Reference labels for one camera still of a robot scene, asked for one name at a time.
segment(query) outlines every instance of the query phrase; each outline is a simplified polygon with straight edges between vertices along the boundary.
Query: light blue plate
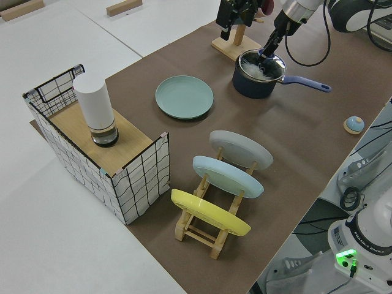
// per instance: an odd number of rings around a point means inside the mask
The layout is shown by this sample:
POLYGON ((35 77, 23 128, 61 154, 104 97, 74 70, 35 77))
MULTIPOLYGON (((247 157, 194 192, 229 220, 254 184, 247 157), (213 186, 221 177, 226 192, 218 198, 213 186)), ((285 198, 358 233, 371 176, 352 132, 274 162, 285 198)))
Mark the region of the light blue plate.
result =
POLYGON ((207 174, 207 182, 233 195, 238 196, 243 190, 244 198, 257 198, 264 192, 264 187, 251 175, 215 158, 195 156, 193 167, 199 176, 207 174))
POLYGON ((155 99, 166 114, 179 119, 192 119, 211 108, 214 94, 204 81, 178 75, 164 80, 158 86, 155 99))

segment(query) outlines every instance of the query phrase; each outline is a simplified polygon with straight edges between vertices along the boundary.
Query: navy blue saucepan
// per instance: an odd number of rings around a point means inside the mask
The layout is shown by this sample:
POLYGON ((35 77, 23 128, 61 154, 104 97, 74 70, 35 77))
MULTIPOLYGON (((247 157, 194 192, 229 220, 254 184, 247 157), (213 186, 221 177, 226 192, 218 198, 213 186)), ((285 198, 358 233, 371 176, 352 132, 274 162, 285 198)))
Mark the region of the navy blue saucepan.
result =
POLYGON ((268 97, 276 83, 283 85, 301 84, 319 91, 330 92, 332 88, 304 77, 285 75, 286 65, 275 55, 268 58, 263 64, 258 64, 258 50, 248 50, 239 55, 235 62, 233 74, 234 88, 242 95, 261 99, 268 97))

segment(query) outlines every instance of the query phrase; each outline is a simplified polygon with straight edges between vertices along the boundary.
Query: white cylinder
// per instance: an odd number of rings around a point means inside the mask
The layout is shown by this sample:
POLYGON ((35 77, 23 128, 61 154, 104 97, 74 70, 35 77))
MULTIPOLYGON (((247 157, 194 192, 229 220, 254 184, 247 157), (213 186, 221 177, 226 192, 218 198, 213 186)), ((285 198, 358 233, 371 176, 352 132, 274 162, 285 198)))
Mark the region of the white cylinder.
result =
POLYGON ((82 73, 73 80, 73 89, 90 129, 103 130, 113 124, 115 117, 103 78, 82 73))

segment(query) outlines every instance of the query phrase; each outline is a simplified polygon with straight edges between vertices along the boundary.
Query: brown tablecloth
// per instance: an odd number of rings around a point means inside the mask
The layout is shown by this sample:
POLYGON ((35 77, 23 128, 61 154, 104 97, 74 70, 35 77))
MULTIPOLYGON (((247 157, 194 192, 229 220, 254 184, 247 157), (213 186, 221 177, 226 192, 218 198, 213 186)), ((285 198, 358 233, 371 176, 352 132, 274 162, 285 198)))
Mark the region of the brown tablecloth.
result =
MULTIPOLYGON (((255 23, 245 34, 263 45, 273 31, 273 19, 255 23)), ((277 51, 288 75, 321 81, 333 87, 331 93, 278 84, 269 98, 249 99, 232 85, 234 62, 211 46, 219 34, 211 23, 107 79, 114 109, 150 138, 170 133, 172 188, 192 193, 197 187, 200 178, 192 158, 215 155, 208 141, 213 130, 245 135, 274 157, 272 166, 254 172, 264 194, 244 199, 237 214, 252 230, 243 237, 229 235, 218 260, 209 258, 209 247, 192 238, 175 240, 181 211, 169 192, 128 226, 188 293, 246 293, 360 139, 348 134, 343 122, 357 115, 370 125, 392 95, 391 54, 373 46, 362 32, 332 30, 331 53, 317 67, 297 66, 283 42, 277 51), (155 90, 175 75, 209 84, 214 104, 206 115, 182 121, 159 109, 155 90)), ((300 61, 318 61, 326 51, 321 13, 289 38, 288 45, 300 61)), ((226 208, 232 201, 213 187, 206 199, 226 208)))

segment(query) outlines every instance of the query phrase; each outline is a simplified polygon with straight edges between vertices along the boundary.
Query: wooden plate stand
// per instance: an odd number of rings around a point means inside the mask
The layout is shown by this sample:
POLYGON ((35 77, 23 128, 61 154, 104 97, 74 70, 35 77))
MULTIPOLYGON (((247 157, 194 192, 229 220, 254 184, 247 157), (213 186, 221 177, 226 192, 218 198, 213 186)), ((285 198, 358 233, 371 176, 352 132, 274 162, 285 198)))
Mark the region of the wooden plate stand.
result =
MULTIPOLYGON (((222 147, 219 148, 216 159, 218 160, 223 159, 222 147)), ((254 162, 253 165, 246 170, 246 173, 251 175, 255 170, 256 166, 257 163, 254 162)), ((204 195, 206 194, 207 189, 209 187, 209 182, 207 182, 207 177, 208 175, 205 175, 202 178, 196 190, 194 190, 194 195, 196 197, 203 199, 204 195)), ((228 210, 229 213, 236 215, 239 205, 241 204, 241 201, 243 199, 243 195, 244 195, 244 191, 241 191, 241 193, 238 196, 234 197, 230 209, 228 210)), ((191 213, 188 213, 186 209, 183 209, 181 217, 179 218, 176 224, 175 238, 179 241, 182 241, 184 239, 184 236, 188 235, 193 239, 196 239, 197 241, 202 242, 203 244, 211 247, 211 252, 209 256, 213 259, 217 259, 225 244, 228 235, 228 230, 220 230, 217 237, 211 236, 210 234, 204 232, 203 230, 200 230, 199 228, 193 226, 191 224, 193 218, 194 216, 191 213)))
POLYGON ((232 60, 236 60, 239 55, 251 49, 259 49, 261 45, 244 35, 246 29, 245 24, 239 24, 237 30, 233 29, 227 41, 222 38, 216 38, 211 45, 228 56, 232 60))

